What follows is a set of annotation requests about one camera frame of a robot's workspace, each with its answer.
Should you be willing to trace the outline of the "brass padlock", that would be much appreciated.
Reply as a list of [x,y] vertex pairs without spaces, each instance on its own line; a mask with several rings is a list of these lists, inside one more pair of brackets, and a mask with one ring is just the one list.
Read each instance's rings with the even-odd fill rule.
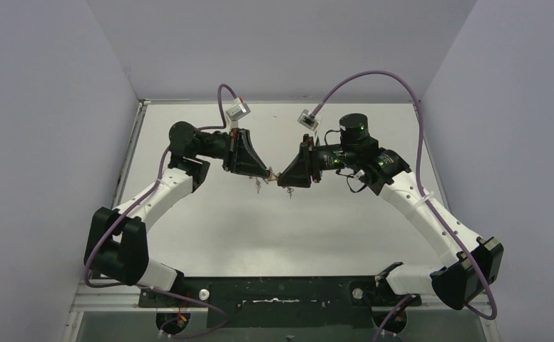
[[[280,173],[275,172],[271,167],[268,168],[269,177],[265,179],[265,184],[270,185],[272,183],[277,184],[277,181],[279,179]],[[286,191],[288,194],[288,197],[292,199],[292,194],[294,192],[294,189],[292,187],[285,187],[285,186],[279,186],[282,189]]]

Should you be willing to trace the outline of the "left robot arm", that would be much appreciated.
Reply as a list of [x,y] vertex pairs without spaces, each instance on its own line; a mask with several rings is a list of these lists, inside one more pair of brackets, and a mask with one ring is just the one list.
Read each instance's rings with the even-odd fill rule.
[[169,146],[160,159],[158,175],[138,195],[113,209],[102,207],[92,216],[84,254],[83,280],[92,286],[90,271],[113,285],[157,290],[164,302],[176,304],[185,295],[184,274],[150,258],[148,232],[178,201],[197,190],[208,174],[208,158],[222,161],[226,172],[266,179],[268,167],[252,146],[250,132],[203,132],[180,121],[169,130]]

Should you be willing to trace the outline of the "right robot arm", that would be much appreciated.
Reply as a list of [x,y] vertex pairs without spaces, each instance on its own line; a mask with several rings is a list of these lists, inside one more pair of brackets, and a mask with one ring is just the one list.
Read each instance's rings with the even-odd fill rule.
[[340,142],[315,145],[304,135],[299,152],[277,178],[280,187],[308,188],[322,173],[348,168],[352,178],[397,209],[429,243],[440,266],[393,263],[375,277],[376,297],[393,304],[403,295],[437,296],[461,310],[498,275],[503,245],[484,239],[458,221],[417,181],[409,164],[393,150],[379,146],[369,134],[364,114],[339,120]]

